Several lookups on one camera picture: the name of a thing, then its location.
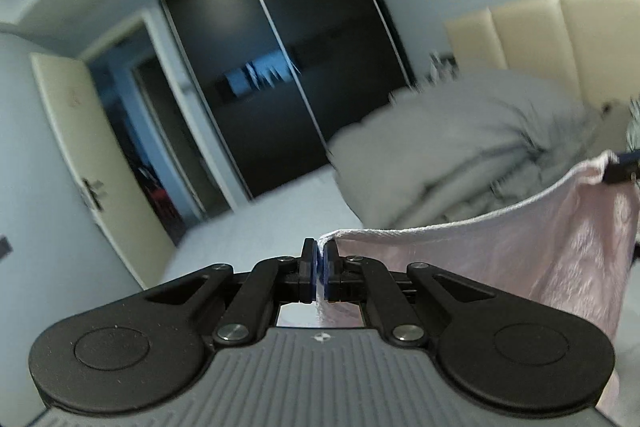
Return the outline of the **pink fleece garment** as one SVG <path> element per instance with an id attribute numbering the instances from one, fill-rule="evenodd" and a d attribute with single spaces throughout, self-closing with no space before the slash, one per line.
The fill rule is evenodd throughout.
<path id="1" fill-rule="evenodd" d="M 330 426 L 607 426 L 637 183 L 605 153 L 524 202 L 405 231 L 343 230 L 321 306 Z"/>

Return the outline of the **striped clothes pile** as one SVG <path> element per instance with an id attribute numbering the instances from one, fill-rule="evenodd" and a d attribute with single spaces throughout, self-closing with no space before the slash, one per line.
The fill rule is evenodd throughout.
<path id="1" fill-rule="evenodd" d="M 640 150 L 640 100 L 634 98 L 629 102 L 630 121 L 626 131 L 628 152 Z"/>

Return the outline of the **grey bed sheet mattress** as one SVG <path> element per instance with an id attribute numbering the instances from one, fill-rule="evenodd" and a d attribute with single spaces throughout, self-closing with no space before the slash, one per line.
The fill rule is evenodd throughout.
<path id="1" fill-rule="evenodd" d="M 262 259 L 297 257 L 305 239 L 360 227 L 337 187 L 334 170 L 324 166 L 192 228 L 181 239 L 162 281 L 213 263 L 248 272 Z"/>

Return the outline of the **beige padded headboard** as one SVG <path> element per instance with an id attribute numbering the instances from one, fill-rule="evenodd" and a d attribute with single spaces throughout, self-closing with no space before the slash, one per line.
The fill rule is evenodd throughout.
<path id="1" fill-rule="evenodd" d="M 598 107 L 639 96 L 639 0 L 518 0 L 444 26 L 462 70 L 526 72 Z"/>

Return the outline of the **grey folded duvet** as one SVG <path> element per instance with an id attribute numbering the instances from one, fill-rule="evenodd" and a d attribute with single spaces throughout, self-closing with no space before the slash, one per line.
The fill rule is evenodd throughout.
<path id="1" fill-rule="evenodd" d="M 364 227 L 417 228 L 539 193 L 585 158 L 601 121 L 556 81 L 472 70 L 341 129 L 328 157 Z"/>

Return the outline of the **black sliding wardrobe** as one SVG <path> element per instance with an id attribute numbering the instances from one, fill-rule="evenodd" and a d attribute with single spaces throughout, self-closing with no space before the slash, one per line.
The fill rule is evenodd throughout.
<path id="1" fill-rule="evenodd" d="M 164 0 L 226 154 L 256 197 L 324 165 L 413 82 L 383 0 Z"/>

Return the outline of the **cream room door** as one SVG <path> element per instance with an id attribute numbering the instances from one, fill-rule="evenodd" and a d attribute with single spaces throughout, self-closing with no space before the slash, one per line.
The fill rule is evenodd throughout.
<path id="1" fill-rule="evenodd" d="M 175 245 L 119 146 L 84 62 L 33 53 L 52 131 L 94 221 L 143 288 L 160 283 Z"/>

